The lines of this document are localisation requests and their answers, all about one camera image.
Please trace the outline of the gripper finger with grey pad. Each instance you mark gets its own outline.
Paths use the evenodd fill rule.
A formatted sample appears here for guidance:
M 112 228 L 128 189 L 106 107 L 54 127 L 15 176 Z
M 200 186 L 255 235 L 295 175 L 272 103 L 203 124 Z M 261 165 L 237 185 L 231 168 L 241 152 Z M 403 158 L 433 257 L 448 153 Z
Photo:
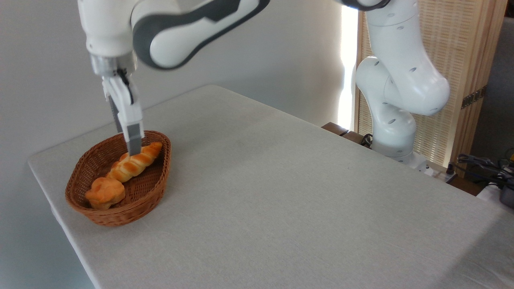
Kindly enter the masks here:
M 108 98 L 108 103 L 110 105 L 110 108 L 111 108 L 111 111 L 112 111 L 112 115 L 113 115 L 113 119 L 114 119 L 114 124 L 116 125 L 116 128 L 117 128 L 117 132 L 118 133 L 122 133 L 123 130 L 122 130 L 122 126 L 120 124 L 120 121 L 119 121 L 119 118 L 118 118 L 118 109 L 117 109 L 117 106 L 116 104 L 114 103 L 113 99 L 112 98 Z
M 130 156 L 140 154 L 142 149 L 143 112 L 139 102 L 118 105 L 118 121 Z

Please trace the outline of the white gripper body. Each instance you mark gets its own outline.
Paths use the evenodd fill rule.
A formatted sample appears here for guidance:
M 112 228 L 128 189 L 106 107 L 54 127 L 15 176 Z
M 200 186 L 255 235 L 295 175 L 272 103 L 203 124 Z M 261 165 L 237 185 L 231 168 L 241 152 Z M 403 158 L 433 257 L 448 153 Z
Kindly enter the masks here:
M 108 101 L 108 98 L 112 98 L 118 110 L 136 104 L 136 96 L 128 78 L 103 76 L 102 86 L 105 99 Z

